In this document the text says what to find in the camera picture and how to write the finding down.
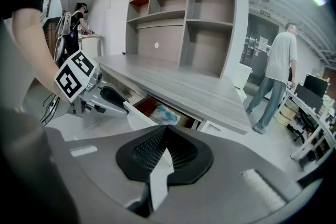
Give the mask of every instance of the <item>mesh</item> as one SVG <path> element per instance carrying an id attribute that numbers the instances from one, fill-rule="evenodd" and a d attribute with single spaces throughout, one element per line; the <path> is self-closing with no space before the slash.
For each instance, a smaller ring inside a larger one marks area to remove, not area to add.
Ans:
<path id="1" fill-rule="evenodd" d="M 170 129 L 164 129 L 151 139 L 135 147 L 132 151 L 132 157 L 151 172 L 166 148 L 172 156 L 174 170 L 188 165 L 196 158 L 198 153 L 196 146 L 192 143 Z"/>

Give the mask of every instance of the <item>jeans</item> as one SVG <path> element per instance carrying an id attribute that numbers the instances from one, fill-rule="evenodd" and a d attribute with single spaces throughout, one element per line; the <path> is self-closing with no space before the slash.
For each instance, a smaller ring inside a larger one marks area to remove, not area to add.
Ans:
<path id="1" fill-rule="evenodd" d="M 263 97 L 271 89 L 273 89 L 271 98 L 269 99 L 269 102 L 267 104 L 263 116 L 256 124 L 260 129 L 266 128 L 269 122 L 271 121 L 276 109 L 278 108 L 278 104 L 280 103 L 281 98 L 285 92 L 286 85 L 279 80 L 264 77 L 257 94 L 253 97 L 250 105 L 246 110 L 247 113 L 251 113 L 252 109 L 255 108 L 258 104 L 260 104 Z"/>

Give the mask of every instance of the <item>doorway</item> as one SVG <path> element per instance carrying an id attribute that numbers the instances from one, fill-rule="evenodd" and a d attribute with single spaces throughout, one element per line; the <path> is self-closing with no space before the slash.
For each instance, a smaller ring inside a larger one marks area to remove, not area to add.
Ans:
<path id="1" fill-rule="evenodd" d="M 276 24 L 252 14 L 248 15 L 247 34 L 240 58 L 240 63 L 252 68 L 248 82 L 260 86 L 265 76 L 267 52 L 278 33 L 279 26 Z"/>

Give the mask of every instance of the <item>gray desk surface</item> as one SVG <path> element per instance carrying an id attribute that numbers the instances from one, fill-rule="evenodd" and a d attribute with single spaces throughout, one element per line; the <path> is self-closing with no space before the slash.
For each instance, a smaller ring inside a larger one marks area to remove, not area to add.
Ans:
<path id="1" fill-rule="evenodd" d="M 149 94 L 235 132 L 246 134 L 250 122 L 230 78 L 221 79 L 175 63 L 139 55 L 96 57 L 101 68 L 137 84 Z"/>

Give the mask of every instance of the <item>backpack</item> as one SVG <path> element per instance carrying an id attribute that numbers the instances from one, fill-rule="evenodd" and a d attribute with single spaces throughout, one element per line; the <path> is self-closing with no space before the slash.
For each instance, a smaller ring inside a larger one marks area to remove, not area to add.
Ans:
<path id="1" fill-rule="evenodd" d="M 74 12 L 71 14 L 70 12 L 66 12 L 63 14 L 61 19 L 59 20 L 57 27 L 56 27 L 56 34 L 55 34 L 55 53 L 54 53 L 54 61 L 57 62 L 64 51 L 64 45 L 65 45 L 65 36 L 70 35 L 71 31 L 71 18 L 73 15 L 78 13 L 79 11 Z"/>

